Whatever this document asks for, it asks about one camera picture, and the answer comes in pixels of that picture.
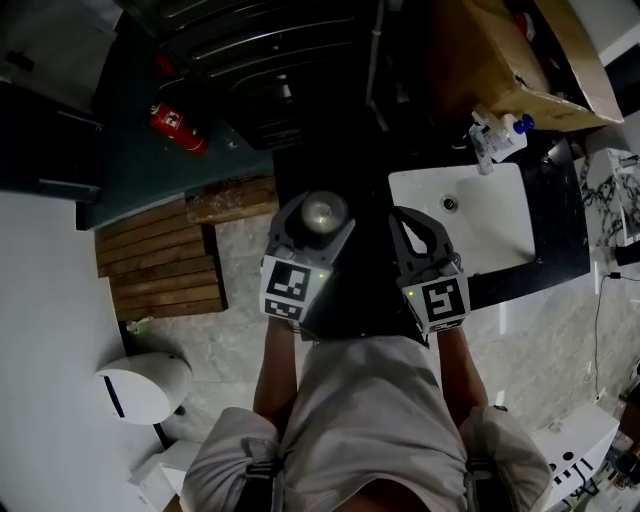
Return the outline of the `white cylindrical trash can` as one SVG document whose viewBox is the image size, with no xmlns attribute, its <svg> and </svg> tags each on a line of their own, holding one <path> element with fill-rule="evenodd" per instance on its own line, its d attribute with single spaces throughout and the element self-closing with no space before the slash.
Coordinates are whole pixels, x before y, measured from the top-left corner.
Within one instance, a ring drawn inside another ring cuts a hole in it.
<svg viewBox="0 0 640 512">
<path fill-rule="evenodd" d="M 99 369 L 95 378 L 110 416 L 143 426 L 173 415 L 193 385 L 191 367 L 165 352 L 121 358 Z"/>
</svg>

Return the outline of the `person's right forearm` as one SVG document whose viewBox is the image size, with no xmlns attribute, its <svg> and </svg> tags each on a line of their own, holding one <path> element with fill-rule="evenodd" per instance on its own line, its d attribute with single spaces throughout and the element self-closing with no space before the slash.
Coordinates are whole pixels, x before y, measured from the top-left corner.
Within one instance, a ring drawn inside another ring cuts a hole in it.
<svg viewBox="0 0 640 512">
<path fill-rule="evenodd" d="M 486 388 L 461 327 L 439 332 L 437 342 L 442 393 L 452 420 L 460 427 L 474 408 L 489 405 Z"/>
</svg>

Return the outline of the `large open cardboard box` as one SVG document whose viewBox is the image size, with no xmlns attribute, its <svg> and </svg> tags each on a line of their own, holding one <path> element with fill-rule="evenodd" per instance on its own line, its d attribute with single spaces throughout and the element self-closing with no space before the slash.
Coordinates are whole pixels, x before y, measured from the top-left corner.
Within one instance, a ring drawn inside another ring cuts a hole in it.
<svg viewBox="0 0 640 512">
<path fill-rule="evenodd" d="M 529 114 L 538 130 L 620 124 L 623 115 L 587 31 L 568 0 L 426 0 L 426 91 L 433 119 L 476 106 Z"/>
</svg>

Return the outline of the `white toilet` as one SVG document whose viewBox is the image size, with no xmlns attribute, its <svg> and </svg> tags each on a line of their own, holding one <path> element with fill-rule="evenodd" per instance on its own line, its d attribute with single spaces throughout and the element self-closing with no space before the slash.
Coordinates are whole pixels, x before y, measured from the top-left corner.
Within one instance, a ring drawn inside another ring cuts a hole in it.
<svg viewBox="0 0 640 512">
<path fill-rule="evenodd" d="M 162 453 L 152 455 L 129 478 L 144 512 L 163 512 L 175 497 L 181 496 L 186 472 L 201 445 L 179 440 Z"/>
</svg>

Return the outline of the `chrome faucet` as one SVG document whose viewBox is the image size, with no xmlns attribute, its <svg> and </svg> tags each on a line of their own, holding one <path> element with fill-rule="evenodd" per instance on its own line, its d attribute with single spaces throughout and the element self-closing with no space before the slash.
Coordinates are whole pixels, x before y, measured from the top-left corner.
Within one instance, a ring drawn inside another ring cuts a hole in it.
<svg viewBox="0 0 640 512">
<path fill-rule="evenodd" d="M 473 123 L 468 134 L 477 158 L 478 171 L 481 175 L 489 175 L 494 170 L 493 160 L 486 139 L 486 132 L 490 129 L 487 118 L 477 111 L 471 113 Z"/>
</svg>

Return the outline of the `black marble sink countertop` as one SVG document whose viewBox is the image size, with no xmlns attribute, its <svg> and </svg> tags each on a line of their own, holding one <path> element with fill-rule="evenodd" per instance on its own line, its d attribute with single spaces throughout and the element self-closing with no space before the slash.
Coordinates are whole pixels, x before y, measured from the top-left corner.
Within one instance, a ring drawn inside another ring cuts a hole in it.
<svg viewBox="0 0 640 512">
<path fill-rule="evenodd" d="M 519 166 L 529 205 L 535 259 L 513 268 L 468 275 L 470 302 L 479 310 L 587 274 L 584 208 L 565 138 L 536 132 L 504 163 Z M 387 136 L 360 145 L 297 146 L 274 155 L 279 199 L 328 190 L 342 196 L 356 227 L 320 303 L 304 323 L 320 340 L 371 335 L 419 339 L 415 320 L 397 288 L 398 264 L 389 232 L 390 174 L 475 165 L 469 149 L 432 143 L 410 150 Z"/>
</svg>

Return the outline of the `white marble veined cabinet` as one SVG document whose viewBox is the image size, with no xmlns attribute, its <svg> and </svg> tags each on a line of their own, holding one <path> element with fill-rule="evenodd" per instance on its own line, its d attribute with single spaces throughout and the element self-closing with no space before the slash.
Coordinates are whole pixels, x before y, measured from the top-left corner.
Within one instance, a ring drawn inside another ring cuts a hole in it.
<svg viewBox="0 0 640 512">
<path fill-rule="evenodd" d="M 574 161 L 589 244 L 640 241 L 640 154 L 604 148 Z"/>
</svg>

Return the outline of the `person's beige shirt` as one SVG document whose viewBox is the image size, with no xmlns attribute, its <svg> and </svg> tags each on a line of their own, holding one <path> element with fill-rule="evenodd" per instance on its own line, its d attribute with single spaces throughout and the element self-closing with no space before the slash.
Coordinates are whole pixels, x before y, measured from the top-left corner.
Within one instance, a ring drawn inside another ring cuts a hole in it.
<svg viewBox="0 0 640 512">
<path fill-rule="evenodd" d="M 549 464 L 507 411 L 457 427 L 426 350 L 403 337 L 308 353 L 286 430 L 225 409 L 189 468 L 184 512 L 334 512 L 389 480 L 428 512 L 542 512 Z"/>
</svg>

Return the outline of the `white rectangular sink basin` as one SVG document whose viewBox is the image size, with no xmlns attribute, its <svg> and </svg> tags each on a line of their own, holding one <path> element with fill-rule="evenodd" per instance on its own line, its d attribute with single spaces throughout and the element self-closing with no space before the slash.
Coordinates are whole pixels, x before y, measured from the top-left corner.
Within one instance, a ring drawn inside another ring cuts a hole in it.
<svg viewBox="0 0 640 512">
<path fill-rule="evenodd" d="M 440 222 L 467 275 L 532 262 L 536 257 L 529 205 L 520 168 L 501 163 L 482 175 L 475 165 L 395 172 L 393 203 Z"/>
</svg>

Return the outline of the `white bottle with blue cap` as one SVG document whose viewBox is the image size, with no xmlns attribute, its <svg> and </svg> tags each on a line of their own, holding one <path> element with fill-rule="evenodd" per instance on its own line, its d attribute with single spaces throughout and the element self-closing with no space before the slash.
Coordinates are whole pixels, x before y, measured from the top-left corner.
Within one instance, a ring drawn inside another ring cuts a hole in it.
<svg viewBox="0 0 640 512">
<path fill-rule="evenodd" d="M 505 114 L 497 128 L 490 128 L 485 134 L 490 157 L 501 163 L 509 156 L 527 146 L 527 133 L 535 127 L 534 119 L 529 114 L 516 117 Z"/>
</svg>

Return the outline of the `black flat case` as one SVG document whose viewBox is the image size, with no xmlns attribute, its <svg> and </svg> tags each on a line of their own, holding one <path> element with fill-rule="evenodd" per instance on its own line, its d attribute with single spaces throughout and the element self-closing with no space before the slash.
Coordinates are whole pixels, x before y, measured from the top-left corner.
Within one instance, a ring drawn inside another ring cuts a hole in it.
<svg viewBox="0 0 640 512">
<path fill-rule="evenodd" d="M 104 125 L 0 81 L 0 190 L 94 204 L 103 184 Z"/>
</svg>

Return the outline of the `person's left forearm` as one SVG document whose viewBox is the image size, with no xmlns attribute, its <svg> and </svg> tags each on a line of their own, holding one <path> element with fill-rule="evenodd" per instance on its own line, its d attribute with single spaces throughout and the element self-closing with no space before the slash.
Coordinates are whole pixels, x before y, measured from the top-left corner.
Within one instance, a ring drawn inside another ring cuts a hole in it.
<svg viewBox="0 0 640 512">
<path fill-rule="evenodd" d="M 283 433 L 298 393 L 295 338 L 292 326 L 270 317 L 263 360 L 254 393 L 253 411 Z"/>
</svg>

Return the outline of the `white device with black buttons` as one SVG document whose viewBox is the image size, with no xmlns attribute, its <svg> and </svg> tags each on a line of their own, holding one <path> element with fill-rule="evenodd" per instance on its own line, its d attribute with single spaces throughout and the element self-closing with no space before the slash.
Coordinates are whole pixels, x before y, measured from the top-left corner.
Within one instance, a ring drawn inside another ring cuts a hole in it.
<svg viewBox="0 0 640 512">
<path fill-rule="evenodd" d="M 531 434 L 552 472 L 543 512 L 587 486 L 599 471 L 618 427 L 617 419 L 588 402 Z"/>
</svg>

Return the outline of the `brown wooden step platform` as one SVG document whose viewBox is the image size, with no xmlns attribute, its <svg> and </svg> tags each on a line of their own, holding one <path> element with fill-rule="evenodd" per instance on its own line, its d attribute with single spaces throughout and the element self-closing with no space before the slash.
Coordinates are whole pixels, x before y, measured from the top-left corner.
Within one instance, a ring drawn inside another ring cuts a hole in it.
<svg viewBox="0 0 640 512">
<path fill-rule="evenodd" d="M 97 272 L 109 282 L 117 320 L 225 311 L 217 225 L 278 207 L 275 177 L 263 174 L 208 185 L 98 229 Z"/>
</svg>

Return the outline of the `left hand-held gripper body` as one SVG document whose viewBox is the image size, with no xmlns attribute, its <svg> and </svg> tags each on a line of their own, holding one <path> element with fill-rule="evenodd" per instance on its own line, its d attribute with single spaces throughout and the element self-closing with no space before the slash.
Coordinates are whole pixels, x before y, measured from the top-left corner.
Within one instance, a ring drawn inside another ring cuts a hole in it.
<svg viewBox="0 0 640 512">
<path fill-rule="evenodd" d="M 301 323 L 333 273 L 335 252 L 270 243 L 261 263 L 260 311 Z"/>
</svg>

